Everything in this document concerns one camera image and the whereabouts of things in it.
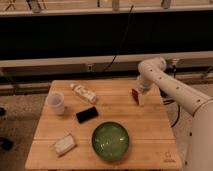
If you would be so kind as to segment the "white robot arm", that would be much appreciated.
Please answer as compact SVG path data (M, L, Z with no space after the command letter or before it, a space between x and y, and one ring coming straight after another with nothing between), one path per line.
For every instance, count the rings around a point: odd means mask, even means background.
M166 61L155 57L139 63L137 77L141 92L155 83L194 119L184 171L213 171L213 97L210 97L164 73Z

